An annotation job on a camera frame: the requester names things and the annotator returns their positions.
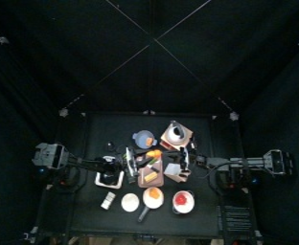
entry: white bowl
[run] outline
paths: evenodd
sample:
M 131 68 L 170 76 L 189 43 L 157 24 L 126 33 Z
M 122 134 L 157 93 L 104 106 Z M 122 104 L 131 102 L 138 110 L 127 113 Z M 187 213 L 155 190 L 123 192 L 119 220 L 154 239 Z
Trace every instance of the white bowl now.
M 186 197 L 186 204 L 177 204 L 175 198 L 179 194 L 183 194 Z M 195 198 L 191 195 L 191 193 L 186 190 L 181 190 L 175 193 L 174 198 L 173 198 L 173 208 L 175 213 L 189 213 L 195 207 Z

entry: red food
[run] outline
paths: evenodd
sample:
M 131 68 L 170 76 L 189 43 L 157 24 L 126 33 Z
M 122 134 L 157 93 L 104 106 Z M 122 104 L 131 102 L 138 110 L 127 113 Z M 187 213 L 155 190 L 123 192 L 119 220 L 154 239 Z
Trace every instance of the red food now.
M 177 205 L 185 205 L 186 202 L 187 202 L 186 196 L 182 193 L 178 194 L 178 196 L 175 197 L 175 203 L 177 203 Z

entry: black backdrop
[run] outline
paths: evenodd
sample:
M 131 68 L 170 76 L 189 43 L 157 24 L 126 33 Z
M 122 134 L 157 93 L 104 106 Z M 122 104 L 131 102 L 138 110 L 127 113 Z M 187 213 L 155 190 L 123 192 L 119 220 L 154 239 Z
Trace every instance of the black backdrop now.
M 299 244 L 298 0 L 0 0 L 0 36 L 0 240 L 32 228 L 30 159 L 68 105 L 237 111 L 248 155 L 296 155 L 298 177 L 268 178 L 256 203 L 265 234 Z

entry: food item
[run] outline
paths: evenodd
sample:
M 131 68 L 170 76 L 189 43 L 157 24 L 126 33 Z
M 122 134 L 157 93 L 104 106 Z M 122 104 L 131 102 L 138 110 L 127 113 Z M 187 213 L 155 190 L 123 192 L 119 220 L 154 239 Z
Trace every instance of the food item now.
M 159 177 L 157 172 L 151 172 L 149 175 L 145 176 L 145 181 L 146 183 L 151 182 Z
M 147 145 L 147 146 L 151 146 L 153 143 L 154 143 L 154 138 L 149 137 L 149 138 L 146 139 L 146 145 Z
M 157 150 L 149 151 L 146 153 L 146 156 L 147 157 L 154 157 L 154 158 L 161 158 L 162 157 L 162 154 L 163 154 L 163 152 L 159 149 L 157 149 Z
M 158 192 L 157 188 L 150 189 L 150 196 L 154 197 L 155 199 L 159 199 L 161 193 Z
M 183 193 L 178 194 L 175 197 L 175 203 L 177 205 L 185 205 L 187 203 L 187 198 Z

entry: plate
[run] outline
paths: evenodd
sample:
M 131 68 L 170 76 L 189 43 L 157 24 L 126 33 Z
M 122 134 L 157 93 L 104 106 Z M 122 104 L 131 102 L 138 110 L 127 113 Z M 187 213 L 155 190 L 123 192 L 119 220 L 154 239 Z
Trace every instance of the plate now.
M 122 206 L 127 212 L 134 212 L 139 206 L 138 196 L 133 193 L 126 194 L 122 200 Z

